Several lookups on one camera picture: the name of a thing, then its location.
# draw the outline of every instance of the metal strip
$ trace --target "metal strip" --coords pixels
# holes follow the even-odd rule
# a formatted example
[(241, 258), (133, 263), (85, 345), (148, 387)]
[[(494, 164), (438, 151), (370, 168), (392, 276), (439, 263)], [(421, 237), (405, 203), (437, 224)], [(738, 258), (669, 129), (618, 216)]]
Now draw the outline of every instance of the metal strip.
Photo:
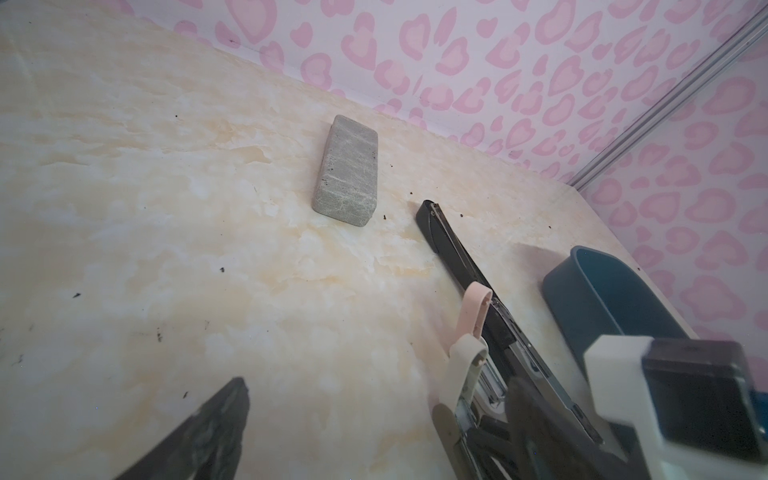
[(576, 190), (584, 189), (603, 170), (623, 157), (655, 127), (690, 100), (699, 90), (734, 63), (753, 43), (768, 32), (768, 5), (757, 12), (742, 28), (704, 59), (692, 72), (611, 142), (586, 167), (568, 182)]

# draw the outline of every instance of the beige marble surface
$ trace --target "beige marble surface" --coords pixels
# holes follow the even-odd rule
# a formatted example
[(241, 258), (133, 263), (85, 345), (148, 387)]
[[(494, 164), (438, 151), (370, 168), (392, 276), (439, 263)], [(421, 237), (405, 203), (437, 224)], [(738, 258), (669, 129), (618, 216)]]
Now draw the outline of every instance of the beige marble surface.
[[(594, 419), (538, 283), (636, 263), (570, 187), (89, 0), (0, 5), (0, 85), (1, 477), (110, 478), (243, 376), (238, 478), (451, 478), (426, 198)], [(310, 207), (336, 114), (379, 132), (364, 228)]]

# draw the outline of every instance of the rectangular block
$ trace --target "rectangular block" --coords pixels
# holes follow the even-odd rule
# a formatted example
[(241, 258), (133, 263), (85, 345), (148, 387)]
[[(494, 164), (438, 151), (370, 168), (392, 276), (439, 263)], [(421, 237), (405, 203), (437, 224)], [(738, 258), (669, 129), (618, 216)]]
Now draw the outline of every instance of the rectangular block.
[(379, 181), (379, 135), (342, 115), (333, 119), (312, 208), (357, 227), (376, 209)]

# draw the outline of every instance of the pink heart wallpaper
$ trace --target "pink heart wallpaper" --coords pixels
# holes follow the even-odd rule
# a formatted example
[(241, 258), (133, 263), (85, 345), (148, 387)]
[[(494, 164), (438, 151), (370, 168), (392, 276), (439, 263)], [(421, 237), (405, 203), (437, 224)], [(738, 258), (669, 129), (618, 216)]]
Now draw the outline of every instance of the pink heart wallpaper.
[(768, 391), (768, 38), (584, 197), (705, 339), (746, 349)]
[(759, 3), (99, 1), (564, 182)]

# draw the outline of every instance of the pink leopard print wall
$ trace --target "pink leopard print wall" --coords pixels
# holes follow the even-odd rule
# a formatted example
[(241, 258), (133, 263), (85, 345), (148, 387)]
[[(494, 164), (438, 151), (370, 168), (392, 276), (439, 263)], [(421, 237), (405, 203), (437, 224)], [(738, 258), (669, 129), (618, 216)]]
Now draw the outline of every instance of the pink leopard print wall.
[(100, 0), (568, 181), (757, 0)]
[(705, 339), (768, 391), (768, 38), (584, 193)]

